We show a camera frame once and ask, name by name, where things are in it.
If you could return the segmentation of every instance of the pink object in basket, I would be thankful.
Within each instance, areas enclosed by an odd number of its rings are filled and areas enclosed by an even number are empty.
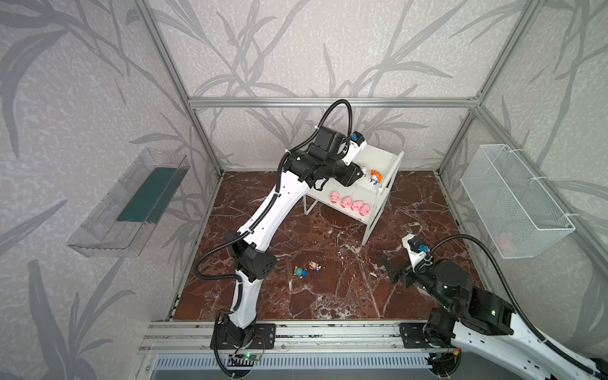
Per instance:
[[[348,206],[350,206],[350,202],[352,201],[353,200],[349,196],[345,196],[344,198],[342,198],[342,208],[346,209]]]
[[[331,202],[338,203],[338,199],[340,199],[340,194],[338,194],[338,192],[333,192],[330,197]]]
[[[364,204],[363,206],[361,206],[361,210],[359,211],[359,215],[360,216],[365,216],[367,214],[370,213],[370,205],[368,203]]]
[[[361,206],[363,206],[363,201],[355,201],[353,202],[353,205],[350,207],[350,209],[352,211],[359,211],[361,209]]]

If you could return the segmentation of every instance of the leaf pattern wallpaper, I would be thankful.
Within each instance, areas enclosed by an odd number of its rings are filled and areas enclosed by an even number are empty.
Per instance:
[[[607,7],[605,0],[545,2],[484,104],[579,213],[574,217],[582,218],[604,243]],[[443,179],[466,228],[492,244],[460,184],[481,143],[498,141],[478,121]],[[608,356],[608,279],[572,237],[535,258],[499,257],[499,263],[522,308],[540,329],[575,351]],[[502,291],[494,271],[488,273],[491,286]]]
[[[3,0],[0,25],[0,378],[124,378],[218,178],[132,3]],[[141,255],[68,248],[144,147],[191,168]]]
[[[190,97],[472,97],[523,1],[151,0]],[[198,109],[226,169],[276,166],[318,109]],[[438,167],[466,109],[355,108],[402,170]],[[330,120],[346,130],[346,120]]]

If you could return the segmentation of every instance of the black mounting plate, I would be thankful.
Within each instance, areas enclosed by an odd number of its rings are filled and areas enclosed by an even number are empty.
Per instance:
[[[217,338],[218,338],[218,350],[236,350],[238,348],[239,343],[228,333],[226,326],[224,324],[220,324],[217,326]],[[275,334],[277,332],[277,326],[274,323],[256,323],[254,325],[254,336],[259,335],[264,339],[264,343],[266,344],[266,349],[270,350],[274,348],[274,339]],[[254,349],[262,349],[264,348],[264,343],[260,338],[255,338],[251,341],[248,347],[243,348],[254,348]],[[211,338],[211,348],[215,348],[215,339]]]
[[[406,322],[399,324],[399,334],[403,340],[403,348],[437,348],[431,346],[424,338],[424,325],[426,322]]]

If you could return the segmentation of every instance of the white basket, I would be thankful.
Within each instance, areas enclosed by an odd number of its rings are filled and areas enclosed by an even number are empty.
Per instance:
[[[460,182],[503,258],[539,255],[575,229],[507,145],[479,146]]]

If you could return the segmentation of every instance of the marble floor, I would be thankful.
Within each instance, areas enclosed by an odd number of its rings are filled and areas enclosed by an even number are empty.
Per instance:
[[[236,231],[257,210],[274,185],[275,173],[226,173],[213,205],[197,256],[223,243],[226,230]],[[407,261],[401,238],[420,233],[432,246],[458,233],[454,218],[431,171],[400,171],[388,203],[365,246],[365,225],[337,210],[317,204],[306,216],[298,202],[272,239],[268,252],[277,265],[264,280],[258,299],[258,320],[269,319],[426,319],[435,301],[417,286],[391,285],[382,262]],[[438,252],[474,275],[477,271],[461,241]],[[316,261],[324,268],[293,276],[294,267]],[[224,249],[201,266],[208,274],[233,271]],[[230,280],[203,281],[189,273],[174,318],[212,320],[229,309],[234,292]]]

